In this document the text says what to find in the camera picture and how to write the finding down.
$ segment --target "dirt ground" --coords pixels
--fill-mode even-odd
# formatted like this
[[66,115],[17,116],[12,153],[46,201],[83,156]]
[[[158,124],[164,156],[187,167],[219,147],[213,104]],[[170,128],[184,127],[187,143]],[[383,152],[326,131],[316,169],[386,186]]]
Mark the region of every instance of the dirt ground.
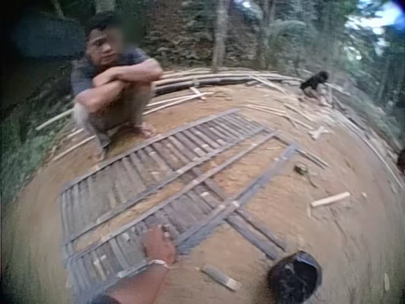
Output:
[[[205,102],[191,101],[153,113],[146,121],[164,132],[248,103],[286,110],[281,101],[287,101],[299,107],[294,97],[265,87],[233,85],[201,90],[216,93]],[[178,92],[156,100],[183,94]],[[316,123],[305,121],[294,112],[289,115],[313,127],[324,125],[331,133],[313,141],[308,129],[302,126],[296,129],[285,118],[241,109],[242,114],[278,129],[331,165],[322,170],[295,155],[282,173],[247,204],[247,209],[285,238],[288,253],[306,250],[323,267],[323,284],[308,303],[401,303],[405,286],[405,192],[400,192],[381,161],[358,137],[333,119],[323,118],[329,111],[312,104],[306,105],[306,111]],[[55,154],[79,142],[81,137],[85,134],[66,142]],[[110,156],[142,140],[128,132],[119,132],[115,137]],[[220,172],[214,180],[232,194],[264,170],[283,147],[271,141]],[[62,266],[62,230],[56,198],[64,184],[96,165],[92,157],[95,151],[95,143],[90,142],[61,160],[48,163],[20,193],[7,214],[3,214],[2,273],[6,274],[6,288],[19,302],[71,303],[70,290],[66,288],[67,273]],[[220,163],[226,153],[211,162]],[[309,167],[318,188],[293,171],[296,162]],[[397,193],[391,185],[396,185]],[[344,191],[351,193],[349,199],[308,212],[311,201]],[[233,293],[213,282],[199,271],[205,263],[240,281],[242,288]],[[159,304],[270,303],[265,275],[271,262],[226,224],[190,255],[182,257],[176,266],[165,282]],[[390,281],[388,291],[384,290],[384,274]]]

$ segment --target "forest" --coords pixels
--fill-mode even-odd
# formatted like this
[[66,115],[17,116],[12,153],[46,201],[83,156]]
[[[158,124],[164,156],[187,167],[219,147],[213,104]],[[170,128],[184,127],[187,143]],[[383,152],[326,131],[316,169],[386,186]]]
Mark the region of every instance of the forest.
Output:
[[[80,23],[97,11],[115,10],[129,38],[165,69],[248,67],[302,79],[327,70],[331,82],[351,94],[342,102],[399,148],[405,140],[404,15],[382,27],[365,26],[393,5],[379,0],[42,0],[35,9]],[[70,59],[58,57],[58,69],[18,104],[2,101],[3,202],[12,200],[60,138],[66,120],[46,132],[35,127],[71,105]]]

